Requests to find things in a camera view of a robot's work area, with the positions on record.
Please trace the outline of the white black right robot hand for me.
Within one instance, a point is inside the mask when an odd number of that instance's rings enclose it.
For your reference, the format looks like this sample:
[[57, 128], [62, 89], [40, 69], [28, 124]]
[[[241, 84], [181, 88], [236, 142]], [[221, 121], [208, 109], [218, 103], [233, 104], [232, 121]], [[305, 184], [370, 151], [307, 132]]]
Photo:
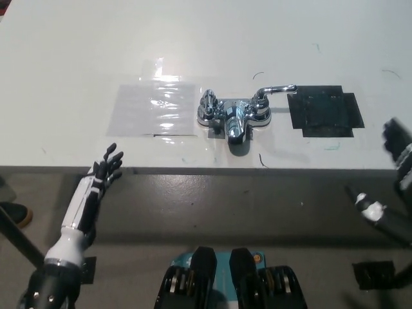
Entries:
[[391, 155], [396, 169], [394, 189], [406, 206], [408, 215], [389, 208], [366, 192], [353, 186], [346, 193], [364, 220], [395, 241], [411, 246], [411, 132], [397, 118], [384, 124], [384, 148]]

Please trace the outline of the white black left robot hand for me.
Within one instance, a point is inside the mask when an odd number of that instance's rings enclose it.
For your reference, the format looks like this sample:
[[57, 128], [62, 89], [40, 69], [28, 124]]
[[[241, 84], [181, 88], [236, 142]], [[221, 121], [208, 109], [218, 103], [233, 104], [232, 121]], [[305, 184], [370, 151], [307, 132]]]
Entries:
[[62, 236], [87, 237], [95, 233], [102, 199], [113, 182], [122, 176], [123, 156], [122, 151], [117, 151], [116, 143], [111, 144], [80, 179], [62, 221]]

